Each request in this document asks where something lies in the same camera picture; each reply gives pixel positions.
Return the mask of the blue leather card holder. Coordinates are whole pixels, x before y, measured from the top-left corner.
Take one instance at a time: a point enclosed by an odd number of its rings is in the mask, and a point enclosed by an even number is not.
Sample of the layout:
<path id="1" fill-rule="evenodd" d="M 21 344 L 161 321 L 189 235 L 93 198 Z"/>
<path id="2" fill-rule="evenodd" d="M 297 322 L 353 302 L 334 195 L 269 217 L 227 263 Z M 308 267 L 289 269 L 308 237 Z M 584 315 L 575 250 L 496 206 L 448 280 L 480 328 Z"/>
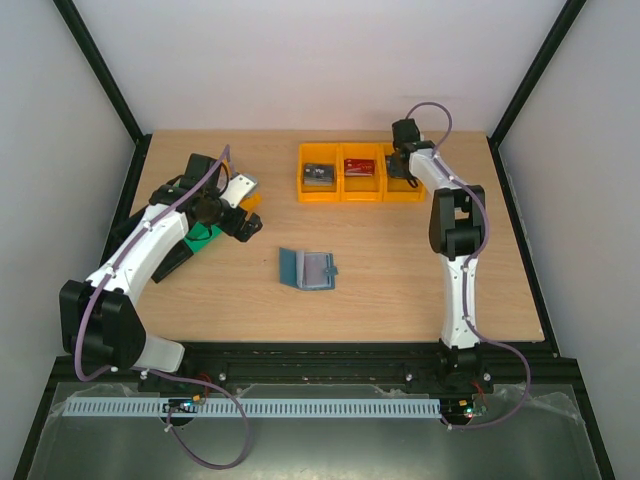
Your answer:
<path id="1" fill-rule="evenodd" d="M 300 291 L 334 290 L 338 269 L 332 253 L 279 249 L 279 282 Z"/>

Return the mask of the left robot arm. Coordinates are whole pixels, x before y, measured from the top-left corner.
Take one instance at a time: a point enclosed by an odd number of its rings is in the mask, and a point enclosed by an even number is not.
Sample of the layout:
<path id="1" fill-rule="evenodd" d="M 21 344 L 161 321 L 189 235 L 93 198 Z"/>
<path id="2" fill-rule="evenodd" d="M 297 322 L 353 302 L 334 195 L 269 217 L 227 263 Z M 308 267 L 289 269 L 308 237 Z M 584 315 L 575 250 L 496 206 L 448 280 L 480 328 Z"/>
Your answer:
<path id="1" fill-rule="evenodd" d="M 197 224 L 218 228 L 240 242 L 262 227 L 260 217 L 242 208 L 258 186 L 254 177 L 229 167 L 228 149 L 219 158 L 193 154 L 185 172 L 162 184 L 134 219 L 118 249 L 83 281 L 69 280 L 59 294 L 63 347 L 77 377 L 92 380 L 85 360 L 99 363 L 97 375 L 112 370 L 176 372 L 183 344 L 146 331 L 138 300 L 162 261 Z"/>

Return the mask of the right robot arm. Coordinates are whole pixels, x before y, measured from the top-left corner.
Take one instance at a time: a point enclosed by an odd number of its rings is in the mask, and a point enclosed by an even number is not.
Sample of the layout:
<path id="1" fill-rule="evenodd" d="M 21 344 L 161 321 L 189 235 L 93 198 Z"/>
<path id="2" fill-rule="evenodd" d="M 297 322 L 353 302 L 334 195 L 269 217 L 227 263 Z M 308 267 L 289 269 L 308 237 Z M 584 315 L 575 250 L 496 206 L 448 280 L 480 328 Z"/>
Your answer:
<path id="1" fill-rule="evenodd" d="M 422 184 L 432 198 L 429 244 L 440 257 L 445 292 L 433 381 L 445 392 L 468 392 L 473 383 L 483 380 L 475 279 L 478 256 L 487 240 L 484 189 L 453 173 L 414 119 L 394 122 L 392 137 L 392 162 L 410 185 Z"/>

